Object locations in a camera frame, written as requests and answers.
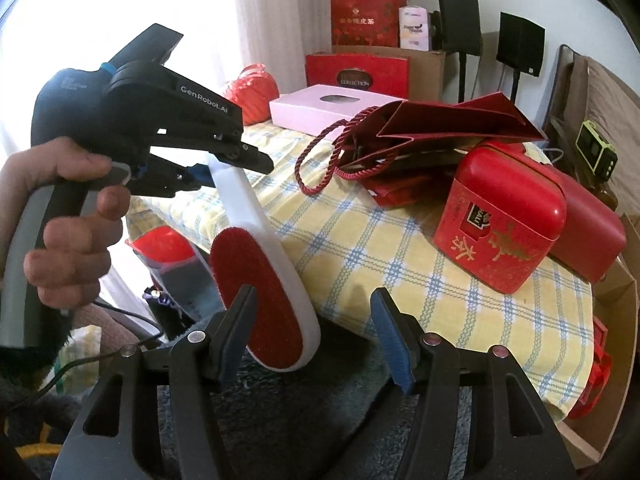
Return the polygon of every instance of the sheer curtain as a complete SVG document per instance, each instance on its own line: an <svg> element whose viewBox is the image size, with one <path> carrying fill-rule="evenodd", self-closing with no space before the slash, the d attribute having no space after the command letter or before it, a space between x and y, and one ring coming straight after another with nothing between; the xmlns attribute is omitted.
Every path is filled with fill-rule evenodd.
<svg viewBox="0 0 640 480"><path fill-rule="evenodd" d="M29 147L33 104L53 74L96 70L154 22L184 34L166 66L213 90L263 62L281 92L295 91L304 55L330 48L329 0L18 0L0 30L0 166ZM119 254L103 283L123 308L142 301L129 265Z"/></svg>

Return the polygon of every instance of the human hand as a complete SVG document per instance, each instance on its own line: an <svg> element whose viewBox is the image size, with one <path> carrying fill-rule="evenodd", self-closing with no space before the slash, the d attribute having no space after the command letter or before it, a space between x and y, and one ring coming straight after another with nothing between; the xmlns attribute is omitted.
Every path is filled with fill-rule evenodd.
<svg viewBox="0 0 640 480"><path fill-rule="evenodd" d="M0 170L0 278L20 215L34 190L58 177L85 182L109 171L108 156L89 153L67 137L9 157ZM93 215L49 221L43 236L46 248L31 251L24 259L25 276L38 287L43 304L75 308L98 296L98 279L111 267L107 248L122 238L121 218L129 199L124 186L106 187L98 193Z"/></svg>

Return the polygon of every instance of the speaker stand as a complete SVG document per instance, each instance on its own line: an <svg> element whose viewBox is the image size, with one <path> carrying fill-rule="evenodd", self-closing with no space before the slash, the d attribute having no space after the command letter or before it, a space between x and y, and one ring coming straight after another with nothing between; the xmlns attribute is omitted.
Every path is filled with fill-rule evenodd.
<svg viewBox="0 0 640 480"><path fill-rule="evenodd" d="M458 78L458 102L465 101L465 84L466 84L466 52L460 52L460 77Z"/></svg>
<svg viewBox="0 0 640 480"><path fill-rule="evenodd" d="M518 93L518 83L520 82L520 70L513 69L513 84L511 85L511 102L516 104L516 94Z"/></svg>

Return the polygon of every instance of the gold chinese character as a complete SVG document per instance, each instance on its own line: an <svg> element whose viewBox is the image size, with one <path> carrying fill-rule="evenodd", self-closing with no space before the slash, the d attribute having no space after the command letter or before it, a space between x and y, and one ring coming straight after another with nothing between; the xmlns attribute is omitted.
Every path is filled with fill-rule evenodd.
<svg viewBox="0 0 640 480"><path fill-rule="evenodd" d="M527 251L522 245L515 242L511 238L511 232L513 231L513 225L507 227L507 232L501 233L497 230L491 231L491 237L489 238L489 244L494 249L498 249L498 254L493 258L494 262L498 261L498 258L503 254L507 256L513 256L518 261L530 260L531 256L527 254Z"/></svg>
<svg viewBox="0 0 640 480"><path fill-rule="evenodd" d="M453 251L455 251L455 250L459 250L460 251L460 254L458 256L456 256L457 260L459 260L463 256L466 256L466 260L468 262L471 261L471 260L475 260L474 254L476 254L476 252L474 251L474 247L467 245L465 237L462 237L462 240L460 240L460 238L458 238L458 236L453 238L453 240L451 241L451 249Z"/></svg>

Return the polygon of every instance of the pink tissue box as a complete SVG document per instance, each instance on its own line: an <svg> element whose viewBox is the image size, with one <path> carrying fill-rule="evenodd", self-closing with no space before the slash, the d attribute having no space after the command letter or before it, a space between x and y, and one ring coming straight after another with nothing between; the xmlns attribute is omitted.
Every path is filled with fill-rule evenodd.
<svg viewBox="0 0 640 480"><path fill-rule="evenodd" d="M365 108L391 101L399 99L363 90L315 85L271 101L271 119L276 126L315 137L335 121L353 119ZM325 139L334 140L342 130L343 127L336 128Z"/></svg>

